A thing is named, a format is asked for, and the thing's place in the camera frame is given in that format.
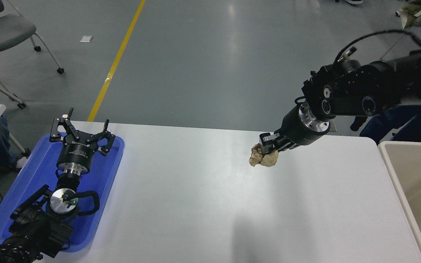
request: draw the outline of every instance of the chair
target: chair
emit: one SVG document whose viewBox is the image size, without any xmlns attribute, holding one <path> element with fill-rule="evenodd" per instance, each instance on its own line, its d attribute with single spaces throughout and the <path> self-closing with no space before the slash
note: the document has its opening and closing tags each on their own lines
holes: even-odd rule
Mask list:
<svg viewBox="0 0 421 263">
<path fill-rule="evenodd" d="M 50 48 L 46 45 L 45 41 L 42 37 L 37 33 L 37 27 L 30 22 L 29 20 L 25 19 L 22 16 L 22 13 L 19 11 L 17 6 L 13 3 L 12 0 L 7 0 L 10 5 L 16 10 L 19 15 L 8 14 L 0 17 L 0 52 L 10 49 L 25 40 L 30 38 L 34 50 L 39 52 L 41 50 L 40 46 L 35 44 L 35 41 L 32 38 L 32 35 L 36 35 L 46 47 L 50 55 L 55 60 L 56 64 L 58 65 L 57 72 L 59 74 L 64 73 L 64 68 L 61 66 L 60 62 L 57 60 L 53 52 Z M 4 4 L 0 0 L 0 12 L 4 10 Z M 0 80 L 0 92 L 8 96 L 11 100 L 16 101 L 19 108 L 25 108 L 26 104 L 20 100 L 17 95 L 14 94 L 11 90 L 9 90 Z"/>
</svg>

